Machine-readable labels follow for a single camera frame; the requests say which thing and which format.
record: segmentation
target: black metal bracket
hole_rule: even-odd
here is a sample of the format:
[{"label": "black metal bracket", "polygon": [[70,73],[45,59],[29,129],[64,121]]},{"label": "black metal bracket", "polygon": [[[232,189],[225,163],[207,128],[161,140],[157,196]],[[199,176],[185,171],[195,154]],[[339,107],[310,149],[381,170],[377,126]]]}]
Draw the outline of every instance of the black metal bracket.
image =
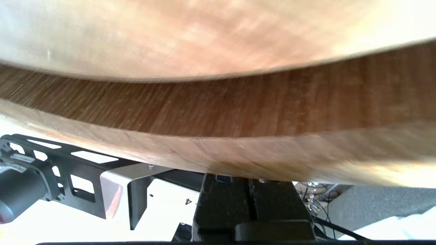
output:
[{"label": "black metal bracket", "polygon": [[[10,148],[12,143],[21,146],[24,150],[23,154],[12,150]],[[5,165],[5,162],[11,166],[14,164],[15,170],[18,172],[19,168],[22,168],[22,170],[30,168],[42,177],[47,187],[47,193],[41,198],[42,200],[56,201],[104,219],[106,219],[106,211],[100,180],[102,173],[130,165],[144,164],[123,158],[113,158],[113,156],[64,143],[20,134],[2,136],[0,138],[0,147],[0,161],[3,161],[0,165]],[[37,159],[35,153],[38,152],[45,154],[47,159],[43,161]],[[93,153],[100,156],[112,157],[114,160],[106,163],[96,163],[72,154],[76,152]],[[53,168],[58,169],[59,176],[55,176]],[[130,229],[135,228],[146,209],[146,189],[154,178],[159,178],[192,190],[200,190],[204,174],[171,169],[165,171],[154,176],[135,179],[128,185]],[[90,181],[94,193],[75,187],[72,182],[72,176]]]}]

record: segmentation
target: black cable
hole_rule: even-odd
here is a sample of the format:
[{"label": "black cable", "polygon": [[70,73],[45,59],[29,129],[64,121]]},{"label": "black cable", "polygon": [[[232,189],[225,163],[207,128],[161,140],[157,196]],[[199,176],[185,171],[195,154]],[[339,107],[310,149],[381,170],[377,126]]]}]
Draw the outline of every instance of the black cable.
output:
[{"label": "black cable", "polygon": [[320,230],[320,228],[316,225],[313,226],[313,231],[315,232],[315,236],[317,238],[320,238],[322,240],[333,240],[332,238],[329,238],[326,234],[325,234],[325,228],[324,226],[321,225],[321,227],[324,230],[324,233]]},{"label": "black cable", "polygon": [[327,186],[325,184],[320,184],[322,187],[324,187],[326,189],[326,191],[328,191]]},{"label": "black cable", "polygon": [[[321,205],[321,203],[318,202],[318,204],[320,205],[320,207],[324,210],[324,213],[326,214],[326,217],[327,217],[326,221],[328,220],[331,223],[330,217],[328,216],[328,213],[326,212],[325,208]],[[333,231],[333,238],[336,239],[336,234],[335,234],[334,230],[332,230],[332,231]]]},{"label": "black cable", "polygon": [[355,238],[356,240],[369,240],[366,237],[363,237],[363,236],[361,236],[359,234],[356,234],[356,233],[354,233],[352,231],[349,231],[349,230],[347,230],[347,229],[345,229],[345,228],[343,228],[341,226],[335,225],[335,224],[333,224],[331,222],[327,222],[327,221],[325,221],[323,219],[320,219],[318,217],[315,217],[315,222],[320,224],[320,225],[325,225],[325,226],[327,226],[327,227],[329,227],[329,228],[331,228],[333,230],[339,231],[339,232],[343,233],[344,235],[349,235],[349,236]]},{"label": "black cable", "polygon": [[[327,212],[326,212],[326,216],[327,216],[327,218],[326,218],[326,221],[327,221],[327,219],[328,219],[328,221],[331,223],[331,219],[330,219],[330,216],[329,216],[329,209],[328,209],[328,207],[329,207],[329,205],[330,205],[330,202],[331,202],[331,200],[330,200],[330,193],[331,193],[331,191],[328,193],[328,203],[327,203]],[[334,239],[336,239],[336,234],[334,233],[334,230],[333,230],[333,238]]]},{"label": "black cable", "polygon": [[306,195],[307,195],[307,190],[308,190],[308,189],[309,189],[309,188],[306,187],[306,191],[304,192],[304,195],[303,195],[303,198],[302,198],[303,202],[304,202],[304,199],[306,199]]}]

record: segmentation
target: cable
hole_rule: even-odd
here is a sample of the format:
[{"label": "cable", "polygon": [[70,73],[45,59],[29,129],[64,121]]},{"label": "cable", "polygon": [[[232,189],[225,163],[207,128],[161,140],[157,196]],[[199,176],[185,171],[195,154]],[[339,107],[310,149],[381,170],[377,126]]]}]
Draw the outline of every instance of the cable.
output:
[{"label": "cable", "polygon": [[332,192],[339,184],[336,183],[334,185],[332,185],[325,193],[325,195],[330,194],[330,192]]},{"label": "cable", "polygon": [[306,191],[304,192],[304,195],[303,195],[303,197],[302,197],[303,202],[304,202],[304,199],[306,199],[306,195],[307,195],[307,190],[308,190],[308,189],[309,189],[309,188],[306,187]]},{"label": "cable", "polygon": [[[326,217],[327,217],[326,221],[328,220],[331,223],[330,217],[328,216],[328,213],[326,212],[325,208],[319,202],[318,202],[318,205],[324,210],[324,213],[326,214]],[[336,234],[335,234],[334,230],[333,230],[333,238],[336,239]]]},{"label": "cable", "polygon": [[329,238],[326,234],[325,234],[325,228],[324,228],[324,226],[322,226],[322,225],[320,225],[319,224],[319,226],[321,226],[322,228],[323,228],[323,230],[324,230],[324,233],[320,230],[320,228],[317,226],[317,225],[314,225],[313,226],[313,231],[315,232],[315,236],[319,239],[322,239],[322,240],[333,240],[332,238]]},{"label": "cable", "polygon": [[322,187],[324,187],[325,189],[326,189],[326,191],[328,191],[328,189],[327,189],[327,185],[325,185],[325,184],[320,184]]},{"label": "cable", "polygon": [[[330,202],[331,202],[331,200],[330,200],[330,194],[331,194],[331,191],[328,193],[328,203],[327,203],[327,212],[326,212],[326,216],[327,216],[327,219],[328,219],[328,221],[331,223],[331,220],[330,220],[330,217],[329,217],[329,205],[330,205]],[[334,233],[334,230],[333,230],[333,238],[334,239],[336,239],[336,234]]]},{"label": "cable", "polygon": [[354,233],[352,231],[349,231],[349,230],[347,230],[347,229],[345,229],[345,228],[343,228],[341,226],[335,225],[335,224],[333,224],[331,222],[327,222],[327,221],[325,221],[323,219],[320,219],[318,217],[315,217],[315,222],[320,224],[320,225],[325,225],[325,226],[327,226],[327,227],[329,227],[329,228],[331,228],[333,230],[339,231],[339,232],[343,233],[344,235],[349,235],[349,236],[355,238],[356,240],[369,240],[366,237],[363,237],[363,236],[361,236],[359,234],[356,234],[356,233]]}]

